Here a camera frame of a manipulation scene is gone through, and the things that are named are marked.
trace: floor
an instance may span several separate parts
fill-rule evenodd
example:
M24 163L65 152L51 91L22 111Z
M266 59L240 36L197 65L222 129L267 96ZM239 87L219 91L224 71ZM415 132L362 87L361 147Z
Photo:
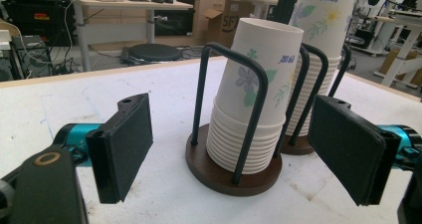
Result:
M179 48L183 52L183 59L199 59L201 56L202 47L182 47ZM352 49L352 60L350 62L350 67L354 67L354 69L349 69L347 72L358 77L376 82L381 83L382 78L375 76L373 73L378 71L378 69L382 66L382 63L385 60L386 55L378 55L377 57L372 57L370 54L363 53L361 51L357 51ZM55 60L55 64L60 63L60 61L64 61L65 51L59 50L59 48L55 48L51 52L52 59ZM108 70L108 69L115 69L115 68L125 68L127 65L120 63L120 51L107 51L107 52L99 52L95 50L90 50L91 55L91 62L92 62L92 69L93 71L99 70ZM82 70L81 66L81 58L80 58L80 51L78 47L73 47L67 58L72 58L72 64L70 62L66 63L66 67L72 68L74 72L78 72ZM391 85L391 88L401 91L403 93L422 98L421 88L413 89L409 88L401 83L395 82Z

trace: cardboard box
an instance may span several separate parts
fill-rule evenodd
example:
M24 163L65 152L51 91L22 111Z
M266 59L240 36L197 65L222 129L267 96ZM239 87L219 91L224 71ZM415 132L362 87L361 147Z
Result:
M249 17L253 11L251 3L231 0L226 0L223 11L206 10L204 16L208 18L208 30L205 42L217 42L231 48L239 19Z
M379 73L381 74L387 74L388 69L390 69L391 64L393 63L394 59L397 57L400 50L398 49L391 49L391 51L388 53L387 57L384 60L384 63L382 64L381 68L379 69ZM416 51L410 51L409 54L407 54L406 60L412 60L415 59L418 56L418 53ZM397 75L397 80L403 80L405 74ZM419 69L415 76L410 81L411 84L420 86L422 85L422 69Z

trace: stack of paper cups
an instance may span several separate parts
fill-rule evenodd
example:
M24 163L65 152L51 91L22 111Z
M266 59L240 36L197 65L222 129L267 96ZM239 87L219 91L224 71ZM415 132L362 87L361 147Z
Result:
M303 30L254 18L240 19L232 50L256 60L269 87L243 169L264 170L270 163L286 119ZM245 66L228 61L214 100L207 152L221 167L234 171L258 91L258 78Z
M319 90L326 95L334 72L341 60L341 49L344 44L348 23L354 6L354 0L298 0L290 25L304 30L305 44L322 50L328 57L328 71ZM295 80L299 74L302 61L298 61ZM289 124L287 135L292 135L305 103L314 87L319 73L321 61L310 54L310 70L301 91ZM309 113L300 136L308 134L311 113Z

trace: wooden base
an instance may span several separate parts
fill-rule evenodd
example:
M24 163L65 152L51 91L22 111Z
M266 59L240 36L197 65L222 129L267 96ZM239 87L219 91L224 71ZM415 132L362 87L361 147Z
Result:
M208 155L206 141L209 124L199 127L198 144L192 145L192 134L186 142L186 162L193 175L207 187L232 196L253 196L263 193L276 183L282 171L282 158L273 157L270 165L256 174L243 174L238 185L232 183L233 172L215 163Z
M282 142L281 153L290 155L306 155L314 152L314 149L308 143L308 136L299 136L295 145L290 145L291 136L286 135Z

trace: desk leg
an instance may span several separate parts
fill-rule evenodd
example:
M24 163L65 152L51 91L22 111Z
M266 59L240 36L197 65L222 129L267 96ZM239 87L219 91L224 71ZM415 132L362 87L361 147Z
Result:
M155 43L155 18L154 10L146 10L146 43Z
M87 31L81 4L74 2L75 16L77 19L78 41L81 50L82 66L84 72L91 71L90 54L88 50Z
M406 61L407 54L409 54L410 50L412 49L413 44L415 44L416 39L418 38L419 34L421 33L420 28L410 27L410 34L407 36L406 41L403 44L403 47L400 49L400 52L397 55L397 58L394 59L393 64L388 69L385 78L382 80L381 85L389 87L394 81L395 76L400 71L403 63Z

